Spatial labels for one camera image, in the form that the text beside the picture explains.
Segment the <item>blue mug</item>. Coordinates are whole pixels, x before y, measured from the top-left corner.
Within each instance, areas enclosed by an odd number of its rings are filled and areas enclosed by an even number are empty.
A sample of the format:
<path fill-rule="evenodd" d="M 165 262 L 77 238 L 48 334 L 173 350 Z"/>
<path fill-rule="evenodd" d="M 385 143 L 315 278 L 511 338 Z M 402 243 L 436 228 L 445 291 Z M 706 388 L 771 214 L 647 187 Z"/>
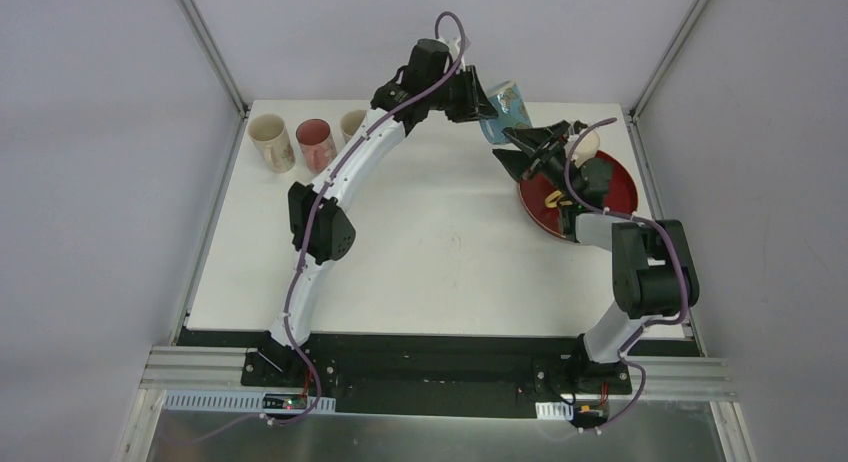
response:
<path fill-rule="evenodd" d="M 508 80 L 489 88 L 487 100 L 497 111 L 495 119 L 479 122 L 485 139 L 491 145 L 508 144 L 503 135 L 506 128 L 527 129 L 533 126 L 518 84 Z"/>

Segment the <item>yellow mug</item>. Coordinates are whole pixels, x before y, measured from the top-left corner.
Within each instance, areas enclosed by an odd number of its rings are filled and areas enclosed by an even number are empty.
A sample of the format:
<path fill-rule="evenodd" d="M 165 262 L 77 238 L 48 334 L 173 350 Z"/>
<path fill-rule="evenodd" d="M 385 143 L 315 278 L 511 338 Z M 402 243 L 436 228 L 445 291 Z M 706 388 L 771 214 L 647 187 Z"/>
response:
<path fill-rule="evenodd" d="M 544 205 L 545 205 L 546 208 L 549 208 L 549 209 L 558 208 L 562 205 L 561 201 L 562 201 L 563 197 L 564 197 L 564 194 L 561 191 L 559 191 L 559 190 L 553 191 L 550 194 L 548 194 L 546 196 L 546 198 L 544 199 Z"/>

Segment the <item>cream green mug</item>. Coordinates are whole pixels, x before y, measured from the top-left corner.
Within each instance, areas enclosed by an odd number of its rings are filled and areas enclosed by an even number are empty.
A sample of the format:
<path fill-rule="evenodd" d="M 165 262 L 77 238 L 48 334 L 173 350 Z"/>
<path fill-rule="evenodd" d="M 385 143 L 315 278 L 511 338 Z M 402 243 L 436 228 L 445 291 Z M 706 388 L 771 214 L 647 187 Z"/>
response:
<path fill-rule="evenodd" d="M 339 126 L 345 144 L 349 143 L 360 129 L 366 114 L 367 111 L 365 109 L 356 109 L 347 112 L 340 119 Z"/>

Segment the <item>pink mug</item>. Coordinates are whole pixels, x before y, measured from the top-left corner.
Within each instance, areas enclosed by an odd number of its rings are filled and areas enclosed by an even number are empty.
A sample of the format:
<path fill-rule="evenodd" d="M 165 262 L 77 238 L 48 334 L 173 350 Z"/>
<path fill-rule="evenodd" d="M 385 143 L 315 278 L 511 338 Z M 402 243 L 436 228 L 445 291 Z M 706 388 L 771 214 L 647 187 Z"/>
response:
<path fill-rule="evenodd" d="M 325 120 L 308 119 L 297 127 L 295 135 L 306 165 L 313 173 L 322 172 L 336 158 L 336 144 Z"/>

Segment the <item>cream floral mug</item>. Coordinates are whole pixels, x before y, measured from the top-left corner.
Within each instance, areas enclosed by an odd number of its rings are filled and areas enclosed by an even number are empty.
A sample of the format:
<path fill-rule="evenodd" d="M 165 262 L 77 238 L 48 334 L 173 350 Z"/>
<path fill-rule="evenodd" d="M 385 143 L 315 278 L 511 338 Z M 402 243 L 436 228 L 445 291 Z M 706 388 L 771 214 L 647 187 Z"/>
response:
<path fill-rule="evenodd" d="M 247 134 L 269 170 L 286 173 L 295 166 L 296 158 L 287 126 L 280 116 L 257 116 L 248 124 Z"/>

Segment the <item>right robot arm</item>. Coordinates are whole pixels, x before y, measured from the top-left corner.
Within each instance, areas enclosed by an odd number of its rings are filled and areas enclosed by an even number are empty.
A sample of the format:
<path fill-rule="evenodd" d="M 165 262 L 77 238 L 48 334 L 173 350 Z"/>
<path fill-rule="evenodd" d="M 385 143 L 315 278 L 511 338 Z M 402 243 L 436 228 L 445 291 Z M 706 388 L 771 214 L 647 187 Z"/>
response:
<path fill-rule="evenodd" d="M 562 193 L 559 226 L 570 241 L 611 255 L 609 309 L 578 337 L 568 358 L 542 366 L 543 382 L 559 393 L 600 392 L 622 381 L 626 357 L 645 331 L 682 323 L 698 298 L 681 223 L 614 210 L 605 201 L 613 164 L 596 155 L 582 162 L 575 158 L 587 139 L 611 122 L 506 128 L 502 134 L 512 149 L 493 152 L 515 181 L 542 177 Z"/>

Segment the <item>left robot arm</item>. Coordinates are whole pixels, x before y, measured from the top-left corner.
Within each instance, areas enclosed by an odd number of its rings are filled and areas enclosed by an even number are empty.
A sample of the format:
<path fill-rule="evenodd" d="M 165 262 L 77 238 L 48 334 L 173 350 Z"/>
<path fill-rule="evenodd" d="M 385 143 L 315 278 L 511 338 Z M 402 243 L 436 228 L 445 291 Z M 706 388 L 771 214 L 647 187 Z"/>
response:
<path fill-rule="evenodd" d="M 281 386 L 297 384 L 312 361 L 303 350 L 320 284 L 353 246 L 357 231 L 347 212 L 355 194 L 377 164 L 432 111 L 454 123 L 493 119 L 476 69 L 464 61 L 464 36 L 419 40 L 408 62 L 379 87 L 363 122 L 340 154 L 307 185 L 293 184 L 287 195 L 293 276 L 268 336 L 281 349 L 266 371 Z"/>

